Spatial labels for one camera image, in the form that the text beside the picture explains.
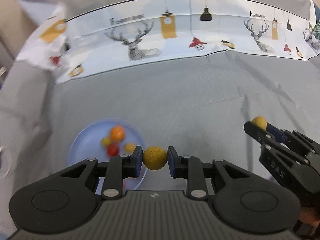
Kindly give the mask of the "person's hand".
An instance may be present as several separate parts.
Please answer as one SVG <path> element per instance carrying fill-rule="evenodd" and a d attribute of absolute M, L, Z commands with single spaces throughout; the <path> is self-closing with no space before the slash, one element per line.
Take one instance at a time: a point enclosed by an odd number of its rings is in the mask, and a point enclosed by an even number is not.
<path fill-rule="evenodd" d="M 320 224 L 319 208 L 302 207 L 299 214 L 299 220 L 305 224 L 309 224 L 313 228 L 318 228 Z"/>

